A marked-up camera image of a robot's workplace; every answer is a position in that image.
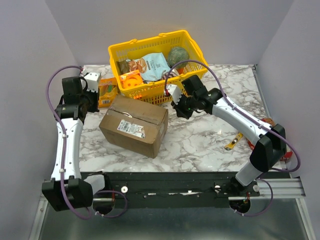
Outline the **brown cardboard express box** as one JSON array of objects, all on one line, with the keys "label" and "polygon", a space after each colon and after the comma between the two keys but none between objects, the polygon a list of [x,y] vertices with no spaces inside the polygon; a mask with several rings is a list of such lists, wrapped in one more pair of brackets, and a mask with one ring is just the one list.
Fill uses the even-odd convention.
[{"label": "brown cardboard express box", "polygon": [[164,107],[117,95],[99,128],[109,143],[154,159],[167,132],[168,118]]}]

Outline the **yellow utility knife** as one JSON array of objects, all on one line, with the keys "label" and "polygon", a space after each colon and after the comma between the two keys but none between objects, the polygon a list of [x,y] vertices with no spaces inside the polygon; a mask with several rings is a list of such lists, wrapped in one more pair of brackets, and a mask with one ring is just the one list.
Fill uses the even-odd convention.
[{"label": "yellow utility knife", "polygon": [[242,137],[243,134],[239,132],[230,143],[224,146],[224,149],[227,151],[232,150],[235,147],[235,145],[241,140]]}]

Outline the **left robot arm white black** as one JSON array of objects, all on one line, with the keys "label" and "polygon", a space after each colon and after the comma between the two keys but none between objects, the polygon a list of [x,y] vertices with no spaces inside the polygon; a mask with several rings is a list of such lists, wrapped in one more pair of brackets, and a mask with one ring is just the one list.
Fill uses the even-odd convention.
[{"label": "left robot arm white black", "polygon": [[56,160],[50,180],[42,184],[42,193],[57,212],[90,207],[97,194],[110,194],[109,177],[103,172],[90,173],[85,179],[80,171],[80,140],[87,113],[99,111],[100,73],[62,79],[63,95],[55,109],[57,126]]}]

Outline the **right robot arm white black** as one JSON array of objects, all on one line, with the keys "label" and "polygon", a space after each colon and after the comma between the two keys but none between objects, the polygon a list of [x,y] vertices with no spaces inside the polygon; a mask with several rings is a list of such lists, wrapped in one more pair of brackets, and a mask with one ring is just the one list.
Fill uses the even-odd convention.
[{"label": "right robot arm white black", "polygon": [[231,178],[229,191],[241,196],[257,177],[268,172],[287,152],[285,129],[280,124],[270,125],[259,120],[223,97],[218,88],[207,90],[196,75],[182,81],[186,91],[183,94],[175,84],[165,87],[165,94],[171,95],[171,105],[179,118],[189,119],[193,112],[204,111],[230,124],[242,133],[254,148],[249,161]]}]

